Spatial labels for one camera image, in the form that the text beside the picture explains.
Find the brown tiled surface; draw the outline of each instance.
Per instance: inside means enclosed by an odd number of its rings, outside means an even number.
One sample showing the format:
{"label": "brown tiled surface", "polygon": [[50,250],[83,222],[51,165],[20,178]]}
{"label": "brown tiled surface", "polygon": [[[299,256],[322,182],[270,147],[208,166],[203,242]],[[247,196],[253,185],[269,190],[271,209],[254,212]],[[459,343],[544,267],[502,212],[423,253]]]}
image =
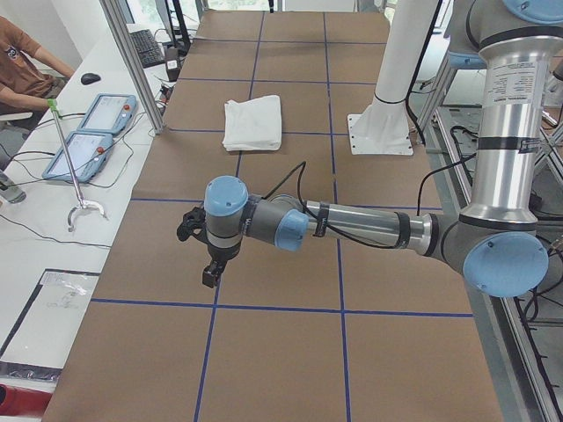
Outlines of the brown tiled surface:
{"label": "brown tiled surface", "polygon": [[346,420],[340,334],[339,315],[219,309],[200,421]]}
{"label": "brown tiled surface", "polygon": [[181,77],[249,80],[256,48],[256,42],[195,40],[186,56]]}
{"label": "brown tiled surface", "polygon": [[325,44],[291,42],[261,44],[256,79],[326,82]]}
{"label": "brown tiled surface", "polygon": [[257,82],[252,97],[276,94],[281,100],[281,130],[284,132],[330,131],[328,93],[325,84],[279,84]]}
{"label": "brown tiled surface", "polygon": [[42,420],[192,420],[210,316],[91,303]]}
{"label": "brown tiled surface", "polygon": [[212,303],[215,292],[201,285],[201,270],[209,262],[205,246],[176,237],[182,216],[196,205],[131,201],[93,297]]}
{"label": "brown tiled surface", "polygon": [[330,44],[328,67],[331,82],[375,84],[384,51],[384,45]]}
{"label": "brown tiled surface", "polygon": [[237,171],[238,153],[222,142],[223,133],[166,129],[150,147],[133,198],[203,199],[207,182]]}
{"label": "brown tiled surface", "polygon": [[267,13],[262,31],[264,41],[325,42],[323,14],[316,12]]}
{"label": "brown tiled surface", "polygon": [[[176,237],[215,176],[265,194],[303,160],[305,199],[333,201],[336,182],[339,203],[411,213],[422,147],[352,156],[330,135],[329,104],[344,134],[370,103],[387,33],[370,13],[205,15],[197,36],[224,42],[194,43],[181,74],[193,80],[176,85],[47,422],[500,419],[463,282],[444,265],[330,238],[296,253],[245,239],[217,292],[201,284],[205,245]],[[239,162],[221,144],[223,105],[251,94],[281,97],[285,133],[279,151]],[[296,176],[279,192],[295,195]],[[440,206],[432,180],[422,204]]]}
{"label": "brown tiled surface", "polygon": [[[424,147],[414,146],[412,156],[353,156],[347,136],[334,138],[340,204],[416,206],[420,181],[430,172]],[[440,207],[433,179],[422,193],[423,207]]]}
{"label": "brown tiled surface", "polygon": [[346,320],[354,422],[503,420],[472,319]]}
{"label": "brown tiled surface", "polygon": [[249,82],[178,81],[165,113],[172,129],[224,130],[225,103],[248,100]]}

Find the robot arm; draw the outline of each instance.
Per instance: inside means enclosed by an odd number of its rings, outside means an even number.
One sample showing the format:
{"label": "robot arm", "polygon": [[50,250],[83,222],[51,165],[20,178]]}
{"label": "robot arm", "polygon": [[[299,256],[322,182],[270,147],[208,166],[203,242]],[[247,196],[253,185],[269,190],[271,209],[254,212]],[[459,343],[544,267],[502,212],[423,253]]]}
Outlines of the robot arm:
{"label": "robot arm", "polygon": [[204,284],[217,286],[243,236],[295,251],[307,232],[415,250],[494,296],[521,295],[539,284],[548,257],[534,236],[528,200],[547,70],[563,49],[563,2],[456,0],[451,27],[450,49],[479,52],[487,65],[472,199],[459,217],[410,217],[287,196],[268,201],[222,176],[208,185],[204,209],[187,213],[178,228],[180,240],[194,236],[208,246]]}

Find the light blue device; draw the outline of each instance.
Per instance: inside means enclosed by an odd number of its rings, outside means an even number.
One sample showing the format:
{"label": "light blue device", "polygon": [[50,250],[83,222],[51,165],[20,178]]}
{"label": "light blue device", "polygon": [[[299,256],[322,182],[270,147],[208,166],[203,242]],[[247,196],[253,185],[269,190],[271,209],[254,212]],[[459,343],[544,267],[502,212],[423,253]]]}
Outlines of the light blue device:
{"label": "light blue device", "polygon": [[[113,146],[113,137],[108,133],[74,131],[70,132],[65,142],[69,147],[78,181],[86,183],[106,162]],[[57,151],[41,176],[46,180],[72,181],[62,148]]]}
{"label": "light blue device", "polygon": [[78,130],[117,135],[131,120],[136,109],[135,95],[98,94],[78,125]]}

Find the person's arm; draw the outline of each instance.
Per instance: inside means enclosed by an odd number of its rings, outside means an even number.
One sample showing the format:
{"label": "person's arm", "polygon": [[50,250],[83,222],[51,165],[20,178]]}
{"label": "person's arm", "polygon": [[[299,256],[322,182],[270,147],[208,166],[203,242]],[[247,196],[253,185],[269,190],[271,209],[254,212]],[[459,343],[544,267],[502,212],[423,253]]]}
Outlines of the person's arm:
{"label": "person's arm", "polygon": [[32,97],[31,95],[17,94],[7,86],[0,90],[0,102],[15,108],[23,108],[31,111],[43,112],[49,106],[44,98]]}
{"label": "person's arm", "polygon": [[61,75],[66,77],[71,77],[74,73],[74,69],[71,68],[67,63],[58,59],[52,55],[44,47],[39,47],[33,56],[34,59],[39,60],[43,64],[47,64],[49,68],[56,70]]}

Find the keyboard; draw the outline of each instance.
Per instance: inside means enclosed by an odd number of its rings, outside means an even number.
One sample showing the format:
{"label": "keyboard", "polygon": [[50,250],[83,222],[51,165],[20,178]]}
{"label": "keyboard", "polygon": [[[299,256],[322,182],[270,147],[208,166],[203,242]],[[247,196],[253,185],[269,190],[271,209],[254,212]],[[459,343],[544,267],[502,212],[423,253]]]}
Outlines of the keyboard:
{"label": "keyboard", "polygon": [[130,35],[144,69],[165,62],[160,46],[155,41],[155,37],[150,30],[143,29],[130,33]]}

